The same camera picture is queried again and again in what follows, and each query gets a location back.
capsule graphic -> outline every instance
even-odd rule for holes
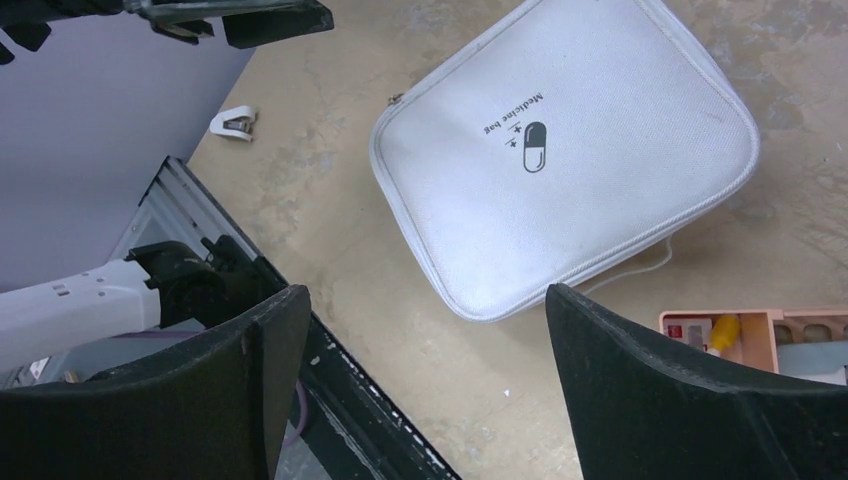
[[[533,122],[524,128],[524,170],[536,173],[545,168],[545,150],[548,129],[542,122]]]

white string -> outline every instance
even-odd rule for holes
[[[624,277],[629,277],[630,275],[638,275],[640,273],[653,272],[654,270],[657,270],[659,268],[664,267],[668,262],[671,261],[671,256],[672,256],[671,237],[673,237],[673,236],[674,236],[674,234],[671,234],[668,237],[666,237],[665,242],[664,242],[665,243],[665,250],[666,250],[665,258],[660,260],[659,263],[657,263],[655,265],[651,265],[650,267],[637,268],[636,270],[630,270],[629,272],[623,272],[623,273],[619,273],[618,275],[614,275],[614,276],[604,280],[601,283],[598,283],[596,285],[592,285],[585,292],[582,292],[583,295],[586,295],[588,297],[589,294],[594,292],[595,290],[597,290],[597,289],[599,289],[599,288],[601,288],[605,285],[609,285],[610,283],[612,283],[616,280],[621,280]]]

white bag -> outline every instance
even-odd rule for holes
[[[529,0],[380,117],[374,173],[433,287],[502,319],[751,176],[756,125],[659,0]]]

yellow object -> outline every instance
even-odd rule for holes
[[[710,349],[721,353],[725,348],[736,343],[742,323],[736,315],[722,315],[716,320],[712,332],[710,332]]]

tabletop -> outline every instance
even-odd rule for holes
[[[222,107],[257,107],[255,140],[207,134],[189,166],[464,478],[581,478],[543,307],[485,325],[454,315],[368,159],[387,100],[518,3],[328,0],[336,29],[259,48]],[[829,0],[667,3],[757,120],[761,165],[674,236],[667,266],[592,297],[651,327],[663,310],[844,303],[848,12]],[[662,256],[653,247],[606,275]]]

